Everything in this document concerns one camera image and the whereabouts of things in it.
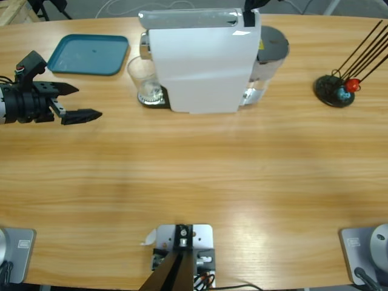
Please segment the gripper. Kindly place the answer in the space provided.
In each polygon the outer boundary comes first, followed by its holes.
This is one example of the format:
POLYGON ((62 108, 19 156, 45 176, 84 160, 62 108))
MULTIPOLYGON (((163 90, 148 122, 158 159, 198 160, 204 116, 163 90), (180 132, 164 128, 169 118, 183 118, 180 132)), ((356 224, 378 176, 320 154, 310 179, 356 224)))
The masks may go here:
POLYGON ((66 96, 79 89, 64 82, 33 82, 23 91, 20 84, 3 84, 3 123, 51 122, 55 116, 62 125, 82 124, 96 120, 102 112, 93 109, 66 111, 58 102, 59 96, 66 96))

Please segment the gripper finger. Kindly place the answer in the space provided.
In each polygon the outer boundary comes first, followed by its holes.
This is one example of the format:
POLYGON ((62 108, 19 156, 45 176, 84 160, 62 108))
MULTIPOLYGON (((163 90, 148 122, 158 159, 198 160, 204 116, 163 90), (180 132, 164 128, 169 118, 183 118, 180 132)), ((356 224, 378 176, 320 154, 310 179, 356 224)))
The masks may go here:
POLYGON ((270 0, 245 0, 244 13, 258 12, 261 7, 264 7, 270 2, 270 0))

